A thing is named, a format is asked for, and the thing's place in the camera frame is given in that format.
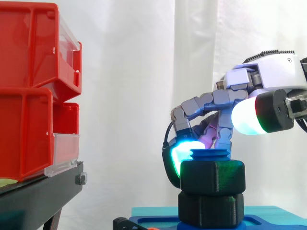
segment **white curtain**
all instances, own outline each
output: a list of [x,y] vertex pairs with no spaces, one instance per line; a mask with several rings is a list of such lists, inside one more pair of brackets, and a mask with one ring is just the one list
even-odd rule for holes
[[[295,50],[307,57],[305,0],[55,0],[83,43],[80,157],[83,191],[60,230],[107,230],[132,207],[176,206],[179,190],[161,157],[170,111],[210,92],[247,57]],[[246,166],[245,205],[276,205],[307,217],[307,134],[234,132]]]

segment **black hex nut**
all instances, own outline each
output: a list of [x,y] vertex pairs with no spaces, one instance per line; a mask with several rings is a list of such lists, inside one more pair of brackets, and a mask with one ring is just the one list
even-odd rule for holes
[[241,161],[183,161],[180,188],[189,194],[236,195],[245,191],[245,166]]
[[182,222],[198,228],[235,228],[244,218],[243,195],[205,196],[181,192],[178,212]]

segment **black cable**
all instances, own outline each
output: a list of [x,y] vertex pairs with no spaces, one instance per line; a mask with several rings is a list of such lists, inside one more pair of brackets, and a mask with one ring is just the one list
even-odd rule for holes
[[305,124],[305,122],[304,122],[303,119],[298,119],[298,120],[296,120],[296,122],[298,123],[298,125],[299,125],[305,132],[307,132],[307,126],[306,126],[306,124]]
[[307,126],[305,124],[305,121],[303,119],[301,119],[302,125],[304,127],[304,131],[307,132]]
[[167,127],[167,130],[166,130],[166,133],[165,133],[165,136],[164,136],[164,142],[163,142],[163,147],[167,147],[168,146],[168,134],[169,132],[171,131],[171,128],[173,126],[173,122],[171,122],[168,127]]

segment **red storage bin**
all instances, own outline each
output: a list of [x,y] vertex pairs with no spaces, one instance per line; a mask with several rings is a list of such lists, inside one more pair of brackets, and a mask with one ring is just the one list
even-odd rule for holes
[[79,106],[44,88],[0,88],[0,178],[23,181],[75,167]]
[[44,87],[55,101],[81,94],[79,43],[58,6],[0,1],[0,87]]

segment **teal table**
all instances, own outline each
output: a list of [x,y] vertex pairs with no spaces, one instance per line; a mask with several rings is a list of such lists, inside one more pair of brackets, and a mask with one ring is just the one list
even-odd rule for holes
[[[307,219],[296,216],[281,208],[274,206],[255,206],[245,207],[245,215],[255,215],[261,219],[275,225],[304,225],[307,226]],[[178,207],[134,207],[132,209],[132,217],[138,216],[177,216]],[[246,226],[255,225],[252,222],[244,221]],[[145,222],[140,223],[145,228],[165,228],[177,225],[178,222]]]

